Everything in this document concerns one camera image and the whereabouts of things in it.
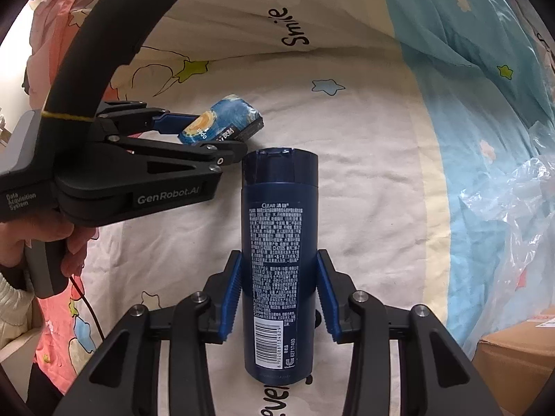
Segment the person's left hand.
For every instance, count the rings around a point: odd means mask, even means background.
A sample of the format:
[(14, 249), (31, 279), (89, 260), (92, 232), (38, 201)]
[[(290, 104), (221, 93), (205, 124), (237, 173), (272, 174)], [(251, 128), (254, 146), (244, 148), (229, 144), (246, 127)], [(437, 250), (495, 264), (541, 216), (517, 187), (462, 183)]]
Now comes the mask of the person's left hand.
[(29, 241), (66, 241), (61, 272), (67, 277), (80, 275), (86, 259), (87, 243), (96, 235), (96, 228), (75, 226), (55, 211), (1, 223), (1, 275), (13, 287), (24, 288), (24, 250)]

